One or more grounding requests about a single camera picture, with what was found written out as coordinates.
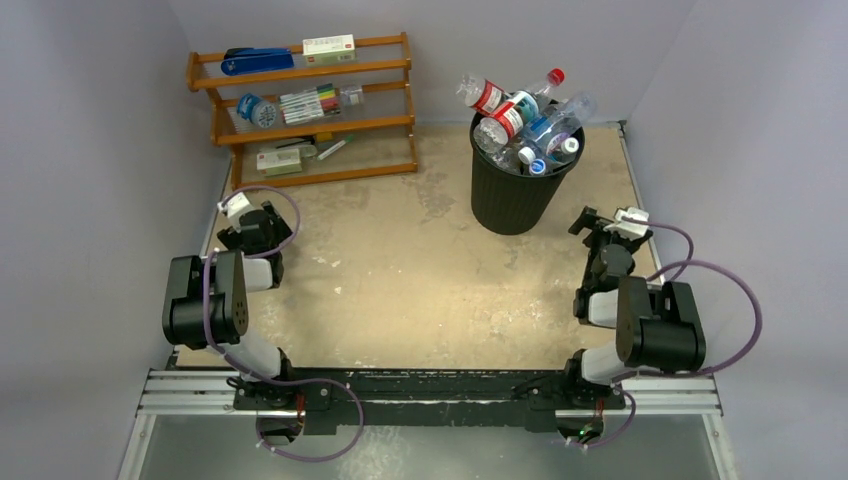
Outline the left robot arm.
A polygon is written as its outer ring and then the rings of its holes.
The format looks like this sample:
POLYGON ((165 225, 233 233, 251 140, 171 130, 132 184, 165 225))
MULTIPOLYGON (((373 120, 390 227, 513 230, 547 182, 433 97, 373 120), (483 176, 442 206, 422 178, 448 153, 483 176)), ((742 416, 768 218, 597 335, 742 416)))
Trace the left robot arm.
POLYGON ((275 409, 287 408, 297 399, 298 382, 287 355, 250 329, 248 295, 281 285, 283 255, 277 247, 293 231, 269 201, 255 206, 239 195, 219 211, 230 223, 217 233, 225 250, 213 258, 171 260, 163 334, 174 346, 238 362, 244 381, 261 381, 264 401, 275 409))

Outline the red label bottle red cap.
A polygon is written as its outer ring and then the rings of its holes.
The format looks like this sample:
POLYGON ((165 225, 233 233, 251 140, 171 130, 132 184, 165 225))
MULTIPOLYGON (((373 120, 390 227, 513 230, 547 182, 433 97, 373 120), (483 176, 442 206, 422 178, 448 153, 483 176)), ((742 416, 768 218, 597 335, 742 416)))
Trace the red label bottle red cap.
POLYGON ((496 153, 505 147, 554 101, 553 92, 565 79, 565 72, 554 68, 544 80, 507 95, 494 112, 475 127, 473 138, 477 146, 486 153, 496 153))

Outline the white label clear bottle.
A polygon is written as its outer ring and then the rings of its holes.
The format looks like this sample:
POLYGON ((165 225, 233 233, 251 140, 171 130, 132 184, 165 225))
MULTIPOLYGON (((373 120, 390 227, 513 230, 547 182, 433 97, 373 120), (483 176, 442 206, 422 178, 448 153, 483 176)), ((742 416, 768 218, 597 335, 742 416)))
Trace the white label clear bottle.
POLYGON ((577 159, 577 153, 581 147, 580 141, 571 136, 565 139, 559 146, 555 147, 549 154, 548 159, 557 164, 569 164, 577 159))

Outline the black ribbed waste bin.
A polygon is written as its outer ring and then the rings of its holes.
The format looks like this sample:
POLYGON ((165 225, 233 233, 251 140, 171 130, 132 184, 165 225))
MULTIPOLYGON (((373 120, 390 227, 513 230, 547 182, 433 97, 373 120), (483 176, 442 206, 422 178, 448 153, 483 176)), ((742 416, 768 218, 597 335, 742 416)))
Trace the black ribbed waste bin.
POLYGON ((535 227, 564 178, 580 163, 587 146, 585 131, 577 130, 574 137, 579 142, 574 160, 552 173, 529 176, 496 166, 469 133, 470 207, 478 223, 500 235, 519 235, 535 227))

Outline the wooden three-tier shelf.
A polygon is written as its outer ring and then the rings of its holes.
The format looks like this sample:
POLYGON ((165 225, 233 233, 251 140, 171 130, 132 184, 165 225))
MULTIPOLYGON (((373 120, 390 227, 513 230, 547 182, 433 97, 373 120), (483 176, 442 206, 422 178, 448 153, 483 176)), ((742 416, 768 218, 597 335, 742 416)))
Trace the wooden three-tier shelf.
POLYGON ((233 189, 418 171, 408 34, 350 38, 335 56, 323 64, 301 45, 189 54, 185 81, 209 98, 233 189))

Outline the blue label clear bottle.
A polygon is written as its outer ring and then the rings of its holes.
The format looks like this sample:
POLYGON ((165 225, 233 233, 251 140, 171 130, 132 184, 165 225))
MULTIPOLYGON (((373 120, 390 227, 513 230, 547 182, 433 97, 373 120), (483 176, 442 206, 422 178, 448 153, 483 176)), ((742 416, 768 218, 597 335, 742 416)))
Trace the blue label clear bottle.
POLYGON ((519 135, 517 157, 526 165, 536 159, 546 160, 567 138, 562 123, 539 117, 519 135))

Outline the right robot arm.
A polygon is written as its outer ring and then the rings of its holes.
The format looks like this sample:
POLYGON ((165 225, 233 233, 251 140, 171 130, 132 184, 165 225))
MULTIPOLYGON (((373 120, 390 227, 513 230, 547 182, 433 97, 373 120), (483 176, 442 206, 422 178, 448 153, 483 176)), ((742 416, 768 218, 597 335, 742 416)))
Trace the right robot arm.
POLYGON ((653 236, 647 212, 617 209, 613 218, 586 206, 569 232, 588 234, 588 258, 573 300, 583 325, 611 329, 612 342, 575 353, 561 381, 564 399, 584 407, 601 385, 630 375, 694 373, 706 358, 707 343, 689 284, 653 284, 635 275, 635 255, 653 236))

